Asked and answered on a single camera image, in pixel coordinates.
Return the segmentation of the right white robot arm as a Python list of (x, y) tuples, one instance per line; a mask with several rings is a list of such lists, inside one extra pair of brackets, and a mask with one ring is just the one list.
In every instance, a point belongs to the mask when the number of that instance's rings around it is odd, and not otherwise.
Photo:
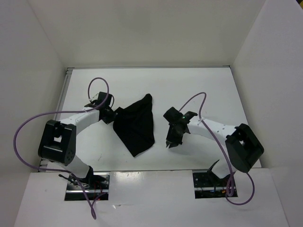
[(239, 126), (226, 125), (206, 118), (197, 113), (182, 114), (170, 108), (163, 116), (169, 123), (166, 147), (173, 148), (182, 144), (185, 133), (199, 135), (214, 140), (223, 148), (224, 161), (216, 161), (208, 173), (208, 182), (218, 186), (224, 178), (240, 171), (248, 173), (264, 153), (264, 148), (252, 131), (242, 123)]

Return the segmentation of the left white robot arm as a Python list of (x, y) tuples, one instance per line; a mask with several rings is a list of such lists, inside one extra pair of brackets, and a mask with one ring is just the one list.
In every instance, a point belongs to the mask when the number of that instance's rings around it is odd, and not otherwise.
[(117, 112), (111, 107), (104, 106), (97, 110), (95, 105), (88, 104), (82, 113), (76, 113), (60, 121), (49, 120), (42, 135), (38, 149), (39, 157), (59, 164), (78, 178), (77, 183), (83, 189), (89, 189), (101, 177), (93, 174), (93, 168), (85, 164), (76, 155), (77, 135), (99, 121), (109, 124), (114, 121)]

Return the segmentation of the black skirt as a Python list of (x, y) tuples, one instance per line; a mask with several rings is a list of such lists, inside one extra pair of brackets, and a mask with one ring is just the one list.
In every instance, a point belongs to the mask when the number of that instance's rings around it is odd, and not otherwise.
[(122, 117), (115, 118), (113, 129), (133, 157), (150, 149), (154, 143), (152, 96), (123, 108)]

